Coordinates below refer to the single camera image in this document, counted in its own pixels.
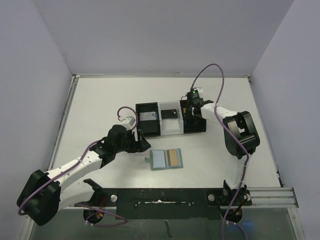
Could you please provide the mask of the green card holder wallet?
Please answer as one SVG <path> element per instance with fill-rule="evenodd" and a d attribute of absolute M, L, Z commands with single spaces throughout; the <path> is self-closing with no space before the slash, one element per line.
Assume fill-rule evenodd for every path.
<path fill-rule="evenodd" d="M 145 162 L 150 164 L 150 168 L 152 171 L 159 171 L 159 170 L 171 170 L 171 169 L 182 169 L 183 166 L 183 158 L 181 149 L 179 149 L 180 154 L 180 167 L 167 167 L 167 156 L 166 150 L 167 149 L 156 149 L 149 151 L 149 157 L 145 157 Z"/>

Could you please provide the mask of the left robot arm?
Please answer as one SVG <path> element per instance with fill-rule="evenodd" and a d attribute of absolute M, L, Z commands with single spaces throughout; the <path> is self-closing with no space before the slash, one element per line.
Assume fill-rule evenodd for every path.
<path fill-rule="evenodd" d="M 143 153 L 150 148 L 141 129 L 133 132 L 113 125 L 107 136 L 90 143 L 80 157 L 47 172 L 34 171 L 17 199 L 17 213 L 43 226 L 57 214 L 61 195 L 71 184 L 111 163 L 118 153 Z"/>

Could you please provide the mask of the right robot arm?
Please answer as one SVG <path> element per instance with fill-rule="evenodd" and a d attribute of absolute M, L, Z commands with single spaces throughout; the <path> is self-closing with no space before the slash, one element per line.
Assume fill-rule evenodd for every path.
<path fill-rule="evenodd" d="M 187 92 L 186 100 L 181 100 L 180 103 L 187 128 L 198 127 L 206 121 L 216 122 L 223 128 L 226 149 L 236 160 L 230 164 L 230 172 L 225 179 L 229 188 L 222 192 L 222 197 L 227 204 L 235 204 L 241 198 L 238 188 L 244 185 L 250 156 L 260 145 L 260 137 L 251 114 L 248 111 L 228 110 L 211 100 L 204 100 L 197 88 Z"/>

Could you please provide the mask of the black card in white bin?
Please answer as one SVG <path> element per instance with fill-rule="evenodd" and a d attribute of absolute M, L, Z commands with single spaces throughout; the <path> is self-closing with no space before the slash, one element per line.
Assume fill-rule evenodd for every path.
<path fill-rule="evenodd" d="M 176 109 L 164 109 L 164 110 L 161 110 L 160 112 L 161 112 L 161 118 L 164 120 L 178 118 L 178 113 Z"/>

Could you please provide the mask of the silver card in left bin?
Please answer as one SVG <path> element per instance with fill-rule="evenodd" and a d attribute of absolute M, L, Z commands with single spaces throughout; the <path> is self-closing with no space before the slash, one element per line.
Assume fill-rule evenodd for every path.
<path fill-rule="evenodd" d="M 154 121 L 157 120 L 157 113 L 155 111 L 150 112 L 140 112 L 139 113 L 140 121 Z"/>

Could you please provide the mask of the gold striped card in holder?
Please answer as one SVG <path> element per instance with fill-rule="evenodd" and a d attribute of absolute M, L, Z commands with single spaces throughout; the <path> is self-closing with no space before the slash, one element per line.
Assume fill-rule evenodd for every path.
<path fill-rule="evenodd" d="M 168 168 L 177 168 L 181 166 L 179 149 L 166 150 L 166 166 Z"/>

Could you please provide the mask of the black left bin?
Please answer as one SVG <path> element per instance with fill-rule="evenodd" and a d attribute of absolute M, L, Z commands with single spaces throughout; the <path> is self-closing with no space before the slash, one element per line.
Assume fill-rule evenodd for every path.
<path fill-rule="evenodd" d="M 138 115 L 137 128 L 142 130 L 145 137 L 161 135 L 160 117 L 157 102 L 137 103 L 135 110 Z"/>

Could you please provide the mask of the black bin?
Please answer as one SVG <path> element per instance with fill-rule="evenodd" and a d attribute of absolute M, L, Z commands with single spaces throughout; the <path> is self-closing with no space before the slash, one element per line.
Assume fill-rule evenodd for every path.
<path fill-rule="evenodd" d="M 180 100 L 180 109 L 182 113 L 183 133 L 204 133 L 207 130 L 207 121 L 198 116 L 192 115 L 187 108 L 187 100 Z"/>
<path fill-rule="evenodd" d="M 145 137 L 161 135 L 160 117 L 157 102 L 137 103 L 135 110 L 138 115 L 137 128 L 142 130 Z"/>

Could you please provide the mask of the black right bin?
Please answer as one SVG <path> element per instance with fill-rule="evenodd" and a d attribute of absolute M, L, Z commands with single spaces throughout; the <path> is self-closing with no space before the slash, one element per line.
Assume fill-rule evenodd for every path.
<path fill-rule="evenodd" d="M 182 113 L 183 133 L 204 133 L 207 130 L 207 121 L 198 116 L 192 115 L 187 108 L 187 100 L 180 100 L 180 109 Z"/>

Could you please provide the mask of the white middle bin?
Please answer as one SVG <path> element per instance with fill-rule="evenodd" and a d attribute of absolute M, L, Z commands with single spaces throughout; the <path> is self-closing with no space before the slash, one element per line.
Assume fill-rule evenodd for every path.
<path fill-rule="evenodd" d="M 182 110 L 178 100 L 158 102 L 158 116 L 162 137 L 184 133 Z"/>

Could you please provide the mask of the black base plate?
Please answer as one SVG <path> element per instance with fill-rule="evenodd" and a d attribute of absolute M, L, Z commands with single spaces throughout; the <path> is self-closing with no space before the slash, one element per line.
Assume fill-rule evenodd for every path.
<path fill-rule="evenodd" d="M 220 220 L 225 213 L 242 217 L 242 207 L 252 205 L 249 190 L 223 188 L 102 188 L 96 189 L 90 207 L 114 207 L 118 217 L 128 220 Z"/>

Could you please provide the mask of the aluminium front rail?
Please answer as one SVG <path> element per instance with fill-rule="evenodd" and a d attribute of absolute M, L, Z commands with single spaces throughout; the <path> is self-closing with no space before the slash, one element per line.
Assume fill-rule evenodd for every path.
<path fill-rule="evenodd" d="M 90 206 L 118 206 L 120 202 L 140 203 L 205 203 L 226 208 L 257 206 L 271 208 L 294 208 L 298 206 L 293 188 L 241 188 L 239 192 L 223 188 L 103 188 L 80 182 L 70 186 L 52 198 L 41 198 L 46 209 L 57 207 L 62 210 L 77 203 L 85 202 Z"/>

